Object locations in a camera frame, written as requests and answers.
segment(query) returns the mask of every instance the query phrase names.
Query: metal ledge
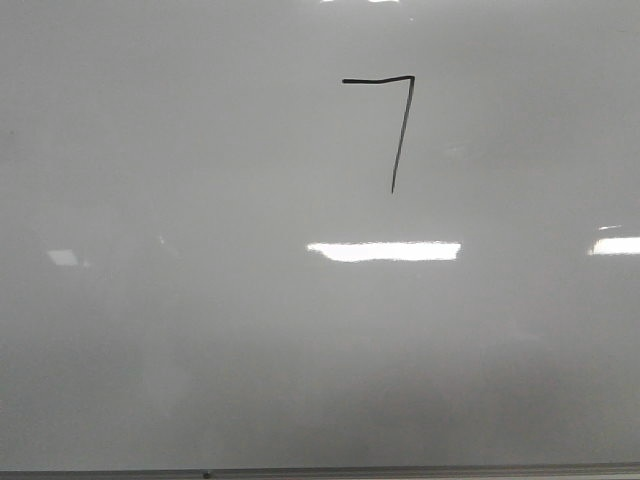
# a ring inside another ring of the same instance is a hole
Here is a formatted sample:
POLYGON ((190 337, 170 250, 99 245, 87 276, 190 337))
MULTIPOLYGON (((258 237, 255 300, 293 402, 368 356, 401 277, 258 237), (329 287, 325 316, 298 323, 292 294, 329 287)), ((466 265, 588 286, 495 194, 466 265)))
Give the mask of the metal ledge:
POLYGON ((373 467, 373 468, 262 468, 113 471, 4 471, 2 480, 260 480, 260 479, 451 479, 527 478, 531 480, 640 480, 640 463, 577 465, 373 467))

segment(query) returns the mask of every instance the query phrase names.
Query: whiteboard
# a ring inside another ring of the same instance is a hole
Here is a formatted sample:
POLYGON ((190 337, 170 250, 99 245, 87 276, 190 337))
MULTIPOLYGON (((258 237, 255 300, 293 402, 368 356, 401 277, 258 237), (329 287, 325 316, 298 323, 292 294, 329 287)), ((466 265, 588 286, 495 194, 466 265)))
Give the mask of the whiteboard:
POLYGON ((0 470, 640 460, 639 20, 3 2, 0 470))

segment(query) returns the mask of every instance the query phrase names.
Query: handwritten number 7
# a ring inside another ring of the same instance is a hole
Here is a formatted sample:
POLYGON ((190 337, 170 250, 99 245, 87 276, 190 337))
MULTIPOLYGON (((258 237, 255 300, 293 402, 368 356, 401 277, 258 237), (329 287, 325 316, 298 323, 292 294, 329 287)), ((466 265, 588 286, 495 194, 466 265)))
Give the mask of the handwritten number 7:
POLYGON ((407 95, 407 106, 404 109, 404 117, 402 119, 402 129, 400 130, 400 141, 398 142, 398 151, 396 152, 396 162, 393 165, 393 179, 391 180, 391 193, 396 188, 396 174, 398 173, 398 164, 400 163, 400 153, 402 152, 402 142, 404 141, 404 131, 407 129, 407 119, 409 118, 409 109, 411 108, 411 99, 413 98, 413 85, 416 77, 413 75, 404 75, 402 77, 383 78, 382 80, 363 80, 358 78, 344 78, 342 83, 364 83, 367 85, 378 85, 381 83, 400 82, 409 80, 409 94, 407 95))

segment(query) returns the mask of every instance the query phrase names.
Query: black marker writing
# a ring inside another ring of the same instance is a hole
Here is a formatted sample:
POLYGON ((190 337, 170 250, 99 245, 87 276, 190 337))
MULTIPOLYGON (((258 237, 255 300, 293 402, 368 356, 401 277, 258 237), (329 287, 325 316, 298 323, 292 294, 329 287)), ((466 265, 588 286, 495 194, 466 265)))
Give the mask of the black marker writing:
POLYGON ((409 94, 407 95, 407 106, 404 109, 404 117, 402 119, 402 129, 400 130, 400 141, 398 142, 398 151, 396 152, 396 162, 393 165, 393 179, 391 180, 391 193, 396 188, 396 174, 398 173, 398 164, 400 163, 400 152, 402 152, 402 142, 404 140, 404 131, 407 129, 407 119, 409 118, 409 109, 411 108, 411 99, 413 98, 413 85, 416 77, 413 75, 404 75, 402 77, 383 78, 382 80, 361 80, 358 78, 344 78, 342 83, 364 83, 367 85, 378 85, 381 83, 400 82, 409 80, 409 94))

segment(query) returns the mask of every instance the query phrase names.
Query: black ink stroke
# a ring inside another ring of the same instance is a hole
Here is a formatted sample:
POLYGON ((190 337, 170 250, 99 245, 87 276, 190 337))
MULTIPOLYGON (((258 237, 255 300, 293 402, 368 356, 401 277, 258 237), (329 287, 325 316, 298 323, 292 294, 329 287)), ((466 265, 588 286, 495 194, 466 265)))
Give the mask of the black ink stroke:
POLYGON ((404 141, 404 132, 407 129, 407 119, 409 118, 409 109, 411 108, 411 99, 413 98, 413 85, 416 77, 413 75, 404 75, 402 77, 383 78, 382 80, 364 80, 359 78, 343 78, 342 83, 347 84, 366 84, 379 85, 381 83, 400 82, 409 80, 409 93, 407 95, 407 106, 404 109, 404 117, 402 119, 402 129, 400 130, 400 141, 398 142, 398 151, 396 152, 396 162, 393 165, 393 179, 391 180, 391 193, 396 188, 396 175, 398 173, 398 164, 400 163, 400 153, 402 152, 402 142, 404 141))

